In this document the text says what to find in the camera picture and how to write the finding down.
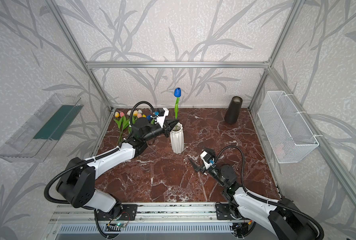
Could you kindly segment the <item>white ribbed vase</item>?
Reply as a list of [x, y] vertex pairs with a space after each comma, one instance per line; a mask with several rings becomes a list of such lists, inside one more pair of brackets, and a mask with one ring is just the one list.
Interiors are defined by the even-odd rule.
[[181, 123], [177, 123], [170, 133], [172, 150], [175, 154], [181, 154], [184, 151], [184, 132]]

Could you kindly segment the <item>pink tulip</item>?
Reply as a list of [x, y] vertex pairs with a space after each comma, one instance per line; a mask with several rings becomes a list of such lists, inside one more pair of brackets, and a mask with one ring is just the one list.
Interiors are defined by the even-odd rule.
[[120, 145], [122, 143], [123, 133], [129, 126], [130, 120], [127, 119], [125, 113], [115, 112], [115, 122], [117, 123], [118, 129], [120, 131], [119, 140], [118, 140], [118, 145]]

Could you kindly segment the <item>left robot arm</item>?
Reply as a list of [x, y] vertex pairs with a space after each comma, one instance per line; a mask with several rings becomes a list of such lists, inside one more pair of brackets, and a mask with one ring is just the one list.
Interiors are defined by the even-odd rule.
[[74, 208], [94, 208], [105, 213], [120, 207], [115, 197], [96, 189], [96, 179], [115, 166], [141, 155], [148, 141], [160, 135], [169, 137], [178, 120], [163, 120], [151, 124], [140, 118], [132, 124], [132, 131], [120, 146], [88, 159], [74, 158], [64, 171], [46, 185], [45, 198], [52, 203], [71, 204]]

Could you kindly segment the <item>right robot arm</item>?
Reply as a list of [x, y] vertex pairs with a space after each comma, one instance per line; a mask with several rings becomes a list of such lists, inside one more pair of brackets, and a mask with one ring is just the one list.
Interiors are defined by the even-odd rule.
[[246, 188], [231, 165], [218, 165], [223, 152], [204, 148], [199, 166], [191, 160], [194, 170], [208, 173], [222, 187], [223, 197], [228, 201], [231, 217], [235, 220], [250, 219], [275, 234], [280, 240], [322, 240], [323, 227], [311, 216], [303, 213], [289, 199], [280, 201], [261, 196]]

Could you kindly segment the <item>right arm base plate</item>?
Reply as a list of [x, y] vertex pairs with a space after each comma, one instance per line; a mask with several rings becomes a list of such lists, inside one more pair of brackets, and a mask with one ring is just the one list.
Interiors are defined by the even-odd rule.
[[236, 206], [229, 203], [215, 203], [216, 218], [217, 220], [247, 220], [238, 211]]

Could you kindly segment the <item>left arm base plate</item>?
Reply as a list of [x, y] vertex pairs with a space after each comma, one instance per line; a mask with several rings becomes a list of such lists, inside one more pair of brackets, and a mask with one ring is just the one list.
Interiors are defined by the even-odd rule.
[[96, 217], [98, 218], [98, 221], [134, 221], [136, 218], [137, 210], [137, 204], [124, 204], [121, 206], [115, 206], [108, 213], [97, 210]]

